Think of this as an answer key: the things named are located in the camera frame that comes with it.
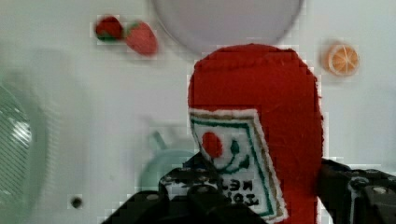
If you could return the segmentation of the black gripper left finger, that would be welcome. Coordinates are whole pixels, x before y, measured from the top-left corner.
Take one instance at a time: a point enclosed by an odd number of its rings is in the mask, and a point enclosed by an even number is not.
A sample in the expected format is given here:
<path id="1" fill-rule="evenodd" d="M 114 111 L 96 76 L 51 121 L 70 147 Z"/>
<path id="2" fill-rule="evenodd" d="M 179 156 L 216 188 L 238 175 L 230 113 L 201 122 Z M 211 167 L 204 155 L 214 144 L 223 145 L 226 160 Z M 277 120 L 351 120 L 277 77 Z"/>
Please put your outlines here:
<path id="1" fill-rule="evenodd" d="M 164 175 L 156 190 L 139 191 L 102 224 L 267 224 L 223 195 L 221 178 L 198 153 Z"/>

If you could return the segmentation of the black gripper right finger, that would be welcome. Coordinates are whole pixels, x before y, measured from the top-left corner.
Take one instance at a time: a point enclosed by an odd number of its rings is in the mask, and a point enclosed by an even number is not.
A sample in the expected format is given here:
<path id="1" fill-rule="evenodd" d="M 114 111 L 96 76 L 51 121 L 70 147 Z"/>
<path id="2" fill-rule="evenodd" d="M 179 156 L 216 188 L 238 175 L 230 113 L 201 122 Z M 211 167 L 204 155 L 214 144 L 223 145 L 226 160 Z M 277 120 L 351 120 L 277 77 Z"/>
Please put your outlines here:
<path id="1" fill-rule="evenodd" d="M 323 159 L 318 197 L 333 224 L 396 224 L 394 175 Z"/>

